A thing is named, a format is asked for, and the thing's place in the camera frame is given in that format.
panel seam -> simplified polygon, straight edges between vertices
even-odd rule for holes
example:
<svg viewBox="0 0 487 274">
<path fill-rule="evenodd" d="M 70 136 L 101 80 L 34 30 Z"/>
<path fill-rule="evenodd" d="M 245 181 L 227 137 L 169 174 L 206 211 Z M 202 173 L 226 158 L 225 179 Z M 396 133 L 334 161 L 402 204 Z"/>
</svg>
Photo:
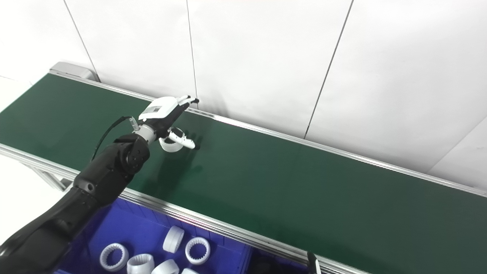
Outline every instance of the panel seam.
<svg viewBox="0 0 487 274">
<path fill-rule="evenodd" d="M 189 20 L 189 5 L 186 0 L 186 12 L 187 12 L 187 26 L 189 30 L 189 44 L 191 45 L 191 60 L 193 61 L 193 79 L 194 79 L 194 93 L 196 98 L 198 98 L 198 89 L 196 87 L 196 70 L 194 68 L 194 54 L 193 54 L 193 38 L 191 36 L 191 22 Z M 199 103 L 196 104 L 196 108 L 200 109 Z"/>
<path fill-rule="evenodd" d="M 321 84 L 321 88 L 318 93 L 318 98 L 316 99 L 315 107 L 313 108 L 313 112 L 311 113 L 311 117 L 309 119 L 308 127 L 306 128 L 306 132 L 304 133 L 303 139 L 306 139 L 308 135 L 309 127 L 311 126 L 311 121 L 313 120 L 313 116 L 315 115 L 316 107 L 318 106 L 319 98 L 321 97 L 321 92 L 323 91 L 323 87 L 325 86 L 326 79 L 328 77 L 328 73 L 330 72 L 330 68 L 333 63 L 333 59 L 335 58 L 335 53 L 337 53 L 338 44 L 340 44 L 341 35 L 343 34 L 343 30 L 345 29 L 345 25 L 347 24 L 348 16 L 350 15 L 350 11 L 352 10 L 352 5 L 354 4 L 354 0 L 350 2 L 350 6 L 348 7 L 347 16 L 345 16 L 345 21 L 341 27 L 340 35 L 338 36 L 337 44 L 335 45 L 335 49 L 333 50 L 332 58 L 330 59 L 330 63 L 328 64 L 328 69 L 326 70 L 325 78 L 323 79 L 323 83 Z"/>
<path fill-rule="evenodd" d="M 465 136 L 463 138 L 461 138 L 454 146 L 451 147 L 450 150 L 448 150 L 444 155 L 443 157 L 441 157 L 427 172 L 426 174 L 429 174 L 431 172 L 431 170 L 433 170 L 433 168 L 435 168 L 435 166 L 437 166 L 453 149 L 455 149 L 463 140 L 465 140 L 465 138 L 467 138 L 467 136 L 472 133 L 472 131 L 474 131 L 484 120 L 487 120 L 487 116 L 485 116 L 483 119 L 480 120 L 480 122 L 478 122 L 473 128 L 472 130 L 470 130 L 469 132 L 467 132 L 467 134 L 465 134 Z"/>
<path fill-rule="evenodd" d="M 96 68 L 94 66 L 93 60 L 90 56 L 90 53 L 88 53 L 88 49 L 86 48 L 85 42 L 83 41 L 83 38 L 81 37 L 81 34 L 79 33 L 78 26 L 76 26 L 75 19 L 73 18 L 73 15 L 71 14 L 71 11 L 69 10 L 68 4 L 66 3 L 66 0 L 63 0 L 64 5 L 66 6 L 66 9 L 68 10 L 69 17 L 71 17 L 71 21 L 73 22 L 73 25 L 75 26 L 76 32 L 78 33 L 79 39 L 81 40 L 81 44 L 83 44 L 83 48 L 85 49 L 86 55 L 88 56 L 88 59 L 90 60 L 90 63 L 93 67 L 95 77 L 97 78 L 98 81 L 101 82 L 100 77 L 98 76 L 98 72 L 96 71 Z"/>
</svg>

metal leg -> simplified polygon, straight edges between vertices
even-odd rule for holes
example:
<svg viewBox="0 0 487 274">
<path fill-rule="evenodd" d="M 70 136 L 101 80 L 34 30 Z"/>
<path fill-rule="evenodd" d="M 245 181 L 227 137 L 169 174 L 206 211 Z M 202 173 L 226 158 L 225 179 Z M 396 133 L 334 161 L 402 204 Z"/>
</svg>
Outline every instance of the metal leg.
<svg viewBox="0 0 487 274">
<path fill-rule="evenodd" d="M 65 191 L 66 188 L 72 183 L 71 181 L 64 179 L 64 178 L 62 180 L 58 180 L 53 174 L 51 174 L 49 172 L 42 171 L 38 168 L 28 166 L 28 165 L 25 165 L 25 166 L 32 169 L 48 185 L 50 185 L 52 188 L 54 188 L 56 190 Z"/>
</svg>

white wall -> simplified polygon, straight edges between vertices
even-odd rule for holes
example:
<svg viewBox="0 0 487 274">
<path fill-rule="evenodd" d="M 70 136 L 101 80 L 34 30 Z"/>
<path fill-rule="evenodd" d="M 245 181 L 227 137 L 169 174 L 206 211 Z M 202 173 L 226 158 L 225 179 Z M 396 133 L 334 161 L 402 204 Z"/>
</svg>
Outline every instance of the white wall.
<svg viewBox="0 0 487 274">
<path fill-rule="evenodd" d="M 34 83 L 68 61 L 114 86 L 197 95 L 204 110 L 487 190 L 487 2 L 355 0 L 335 52 L 349 6 L 3 1 L 0 76 Z"/>
</svg>

white floor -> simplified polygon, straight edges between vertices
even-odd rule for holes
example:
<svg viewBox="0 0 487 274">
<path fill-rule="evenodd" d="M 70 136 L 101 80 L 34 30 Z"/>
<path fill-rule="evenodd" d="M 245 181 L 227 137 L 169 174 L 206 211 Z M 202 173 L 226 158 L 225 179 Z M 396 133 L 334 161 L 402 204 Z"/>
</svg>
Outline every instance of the white floor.
<svg viewBox="0 0 487 274">
<path fill-rule="evenodd" d="M 0 111 L 30 87 L 0 77 Z M 56 203 L 63 193 L 26 166 L 0 156 L 0 244 Z"/>
</svg>

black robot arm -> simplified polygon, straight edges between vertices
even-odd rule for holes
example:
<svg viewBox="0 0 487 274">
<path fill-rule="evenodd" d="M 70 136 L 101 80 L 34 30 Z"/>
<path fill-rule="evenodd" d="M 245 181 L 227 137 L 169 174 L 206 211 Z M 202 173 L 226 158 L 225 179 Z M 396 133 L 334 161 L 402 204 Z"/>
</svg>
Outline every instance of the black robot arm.
<svg viewBox="0 0 487 274">
<path fill-rule="evenodd" d="M 5 241 L 0 273 L 54 272 L 74 238 L 98 210 L 115 201 L 148 158 L 148 142 L 135 133 L 105 148 L 61 200 Z"/>
</svg>

